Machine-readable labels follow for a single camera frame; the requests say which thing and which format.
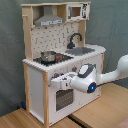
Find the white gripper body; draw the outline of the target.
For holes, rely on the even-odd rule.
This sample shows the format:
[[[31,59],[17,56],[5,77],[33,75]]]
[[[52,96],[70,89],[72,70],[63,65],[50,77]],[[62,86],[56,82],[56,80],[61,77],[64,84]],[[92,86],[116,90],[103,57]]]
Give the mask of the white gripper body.
[[[51,80],[51,85],[58,89],[69,89],[70,88],[71,77],[70,76],[60,76]]]

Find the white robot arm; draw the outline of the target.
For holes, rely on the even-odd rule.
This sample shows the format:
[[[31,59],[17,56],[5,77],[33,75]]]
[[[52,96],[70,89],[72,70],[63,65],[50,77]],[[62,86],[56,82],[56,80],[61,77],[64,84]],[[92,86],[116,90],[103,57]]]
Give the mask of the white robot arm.
[[[128,55],[122,56],[115,71],[98,74],[93,64],[84,64],[78,73],[69,72],[51,80],[51,85],[60,90],[76,89],[83,93],[93,93],[104,83],[128,77]]]

